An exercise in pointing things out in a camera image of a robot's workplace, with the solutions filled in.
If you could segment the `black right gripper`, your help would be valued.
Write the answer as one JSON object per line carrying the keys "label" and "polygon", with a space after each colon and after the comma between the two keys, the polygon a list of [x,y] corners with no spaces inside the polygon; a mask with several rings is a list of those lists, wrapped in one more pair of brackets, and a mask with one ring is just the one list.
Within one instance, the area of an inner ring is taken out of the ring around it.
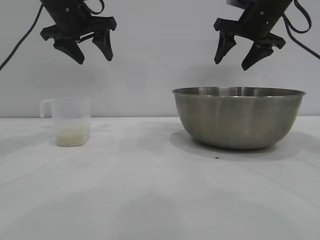
{"label": "black right gripper", "polygon": [[219,64],[237,44],[235,36],[254,43],[242,61],[241,67],[248,70],[260,60],[273,54],[272,47],[282,49],[286,41],[271,33],[280,17],[292,3],[291,0],[228,0],[228,5],[243,9],[238,20],[218,18],[213,27],[219,31],[219,41],[214,62]]}

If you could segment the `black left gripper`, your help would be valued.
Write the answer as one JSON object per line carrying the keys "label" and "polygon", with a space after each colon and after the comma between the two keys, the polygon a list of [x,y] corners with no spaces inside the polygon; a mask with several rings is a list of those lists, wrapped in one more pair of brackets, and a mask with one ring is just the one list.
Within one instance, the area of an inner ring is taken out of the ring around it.
{"label": "black left gripper", "polygon": [[55,25],[45,27],[40,32],[44,40],[55,39],[53,47],[82,65],[85,56],[77,42],[82,36],[92,34],[92,43],[103,53],[107,61],[112,61],[113,50],[110,31],[117,27],[113,16],[98,16],[83,0],[42,0]]}

